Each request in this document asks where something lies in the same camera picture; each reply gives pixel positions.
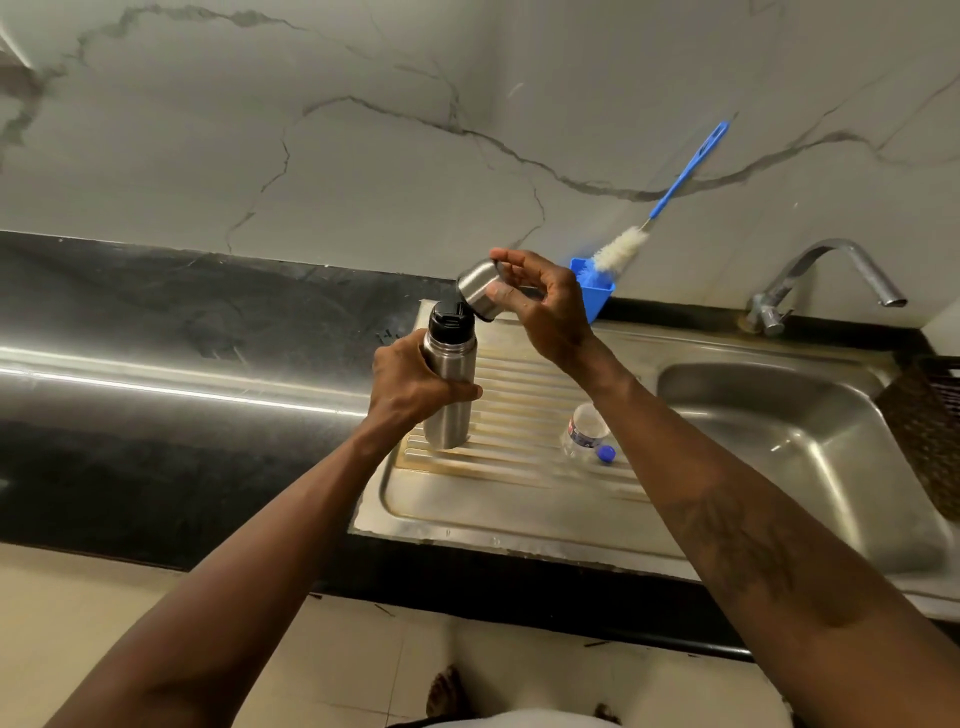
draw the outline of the blue brush handle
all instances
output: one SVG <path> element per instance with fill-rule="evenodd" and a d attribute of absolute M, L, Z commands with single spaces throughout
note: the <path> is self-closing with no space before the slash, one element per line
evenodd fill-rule
<path fill-rule="evenodd" d="M 666 204 L 670 202 L 670 198 L 673 197 L 673 193 L 677 191 L 677 188 L 681 184 L 686 182 L 686 178 L 690 176 L 694 169 L 697 168 L 697 165 L 704 160 L 704 158 L 710 153 L 710 150 L 717 145 L 717 142 L 723 138 L 723 135 L 727 133 L 727 129 L 730 127 L 730 122 L 721 121 L 716 129 L 713 130 L 713 133 L 707 137 L 700 149 L 697 150 L 697 153 L 693 155 L 693 159 L 687 164 L 683 172 L 680 173 L 680 176 L 677 180 L 670 185 L 670 189 L 666 191 L 666 194 L 660 198 L 660 201 L 653 208 L 653 211 L 650 213 L 650 219 L 653 220 L 657 215 L 663 212 L 663 209 L 666 207 Z"/>

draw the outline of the white floor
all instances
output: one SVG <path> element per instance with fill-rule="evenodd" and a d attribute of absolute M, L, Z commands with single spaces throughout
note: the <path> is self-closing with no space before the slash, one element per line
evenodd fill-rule
<path fill-rule="evenodd" d="M 180 575 L 0 545 L 0 728 L 40 726 L 107 648 Z M 308 598 L 235 725 L 384 728 L 424 717 L 455 663 L 483 715 L 517 707 L 591 713 L 630 728 L 780 728 L 780 697 L 753 665 Z"/>

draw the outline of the faucet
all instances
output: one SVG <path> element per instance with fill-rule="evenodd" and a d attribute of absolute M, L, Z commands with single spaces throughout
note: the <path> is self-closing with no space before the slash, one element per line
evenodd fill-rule
<path fill-rule="evenodd" d="M 777 309 L 786 295 L 793 290 L 800 277 L 827 251 L 846 251 L 856 270 L 874 289 L 878 302 L 882 306 L 903 308 L 906 298 L 898 287 L 879 269 L 867 252 L 852 240 L 832 237 L 814 243 L 796 258 L 791 260 L 780 274 L 763 291 L 755 294 L 747 302 L 747 312 L 740 317 L 740 327 L 749 333 L 765 333 L 776 336 L 783 332 L 783 319 L 790 315 Z"/>

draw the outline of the hand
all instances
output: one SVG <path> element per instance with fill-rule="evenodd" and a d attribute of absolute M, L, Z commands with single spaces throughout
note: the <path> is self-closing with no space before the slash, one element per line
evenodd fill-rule
<path fill-rule="evenodd" d="M 373 355 L 373 391 L 369 417 L 407 432 L 441 407 L 479 399 L 483 390 L 472 382 L 441 379 L 427 367 L 420 347 L 425 328 L 380 347 Z"/>
<path fill-rule="evenodd" d="M 508 284 L 491 283 L 487 296 L 516 314 L 534 349 L 573 376 L 584 352 L 599 344 L 587 321 L 583 294 L 573 271 L 529 251 L 494 248 L 490 257 L 503 263 Z M 545 294 L 542 303 L 516 290 L 519 285 L 539 288 Z"/>

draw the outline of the stainless steel sink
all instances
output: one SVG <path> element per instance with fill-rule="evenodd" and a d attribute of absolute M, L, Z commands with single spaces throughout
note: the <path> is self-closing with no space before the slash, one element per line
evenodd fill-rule
<path fill-rule="evenodd" d="M 873 562 L 941 566 L 942 525 L 873 402 L 835 381 L 761 364 L 677 364 L 658 394 Z"/>
<path fill-rule="evenodd" d="M 889 356 L 746 334 L 595 330 L 646 387 L 879 569 L 944 567 L 951 533 L 871 402 L 897 371 Z M 622 456 L 611 467 L 564 458 L 566 420 L 587 399 L 576 384 L 516 320 L 480 325 L 477 338 L 485 395 L 467 443 L 434 451 L 415 429 L 368 483 L 354 530 L 697 578 Z"/>

